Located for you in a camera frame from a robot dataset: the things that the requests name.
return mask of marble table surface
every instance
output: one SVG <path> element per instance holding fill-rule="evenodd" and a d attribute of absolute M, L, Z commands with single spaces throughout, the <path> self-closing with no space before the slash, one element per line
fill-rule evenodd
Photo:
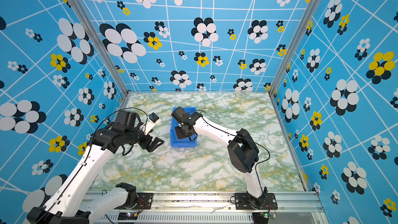
<path fill-rule="evenodd" d="M 221 126 L 248 130 L 255 142 L 270 151 L 269 161 L 258 166 L 269 191 L 303 191 L 268 94 L 132 93 L 127 107 L 155 112 L 162 122 L 151 136 L 165 142 L 152 153 L 135 145 L 130 154 L 122 156 L 120 148 L 102 168 L 92 190 L 111 190 L 125 182 L 135 185 L 137 191 L 245 191 L 243 176 L 221 144 L 199 135 L 197 147 L 170 146 L 173 107 L 197 107 Z M 143 113 L 137 112 L 144 119 Z M 261 147 L 259 150 L 262 161 L 268 154 Z"/>

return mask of blue wallpaper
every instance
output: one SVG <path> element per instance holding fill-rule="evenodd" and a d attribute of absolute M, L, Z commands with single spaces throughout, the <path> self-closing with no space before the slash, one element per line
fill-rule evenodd
<path fill-rule="evenodd" d="M 132 91 L 265 91 L 310 0 L 81 0 Z"/>
<path fill-rule="evenodd" d="M 398 0 L 321 0 L 275 95 L 330 223 L 398 223 Z"/>
<path fill-rule="evenodd" d="M 67 0 L 2 0 L 0 47 L 0 223 L 26 223 L 123 95 Z"/>

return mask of blue plastic bin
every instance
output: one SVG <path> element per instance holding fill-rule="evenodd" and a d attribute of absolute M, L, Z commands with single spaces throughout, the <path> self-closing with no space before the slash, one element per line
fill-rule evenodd
<path fill-rule="evenodd" d="M 185 112 L 190 112 L 193 110 L 196 110 L 196 107 L 182 107 L 182 109 L 185 110 Z M 176 130 L 175 128 L 178 126 L 178 123 L 176 122 L 176 120 L 173 118 L 172 119 L 172 126 L 170 128 L 170 142 L 171 142 L 171 146 L 173 148 L 187 148 L 187 147 L 197 147 L 197 138 L 195 139 L 195 141 L 190 141 L 189 138 L 183 138 L 183 139 L 178 139 L 177 138 L 177 134 L 176 134 Z M 195 135 L 191 136 L 191 140 L 193 140 L 196 137 Z"/>

